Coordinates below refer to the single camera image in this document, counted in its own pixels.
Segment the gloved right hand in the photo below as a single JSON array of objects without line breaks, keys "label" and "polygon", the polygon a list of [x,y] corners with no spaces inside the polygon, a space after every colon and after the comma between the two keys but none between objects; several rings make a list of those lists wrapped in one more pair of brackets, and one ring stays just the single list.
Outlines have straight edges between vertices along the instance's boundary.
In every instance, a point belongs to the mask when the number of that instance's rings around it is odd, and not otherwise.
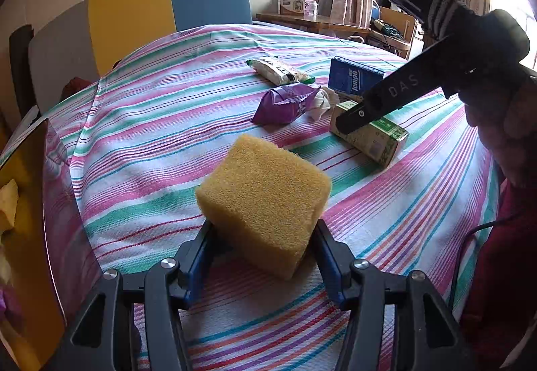
[{"label": "gloved right hand", "polygon": [[460,89],[466,119],[478,129],[501,172],[514,186],[536,187],[536,74],[510,88],[482,79]]}]

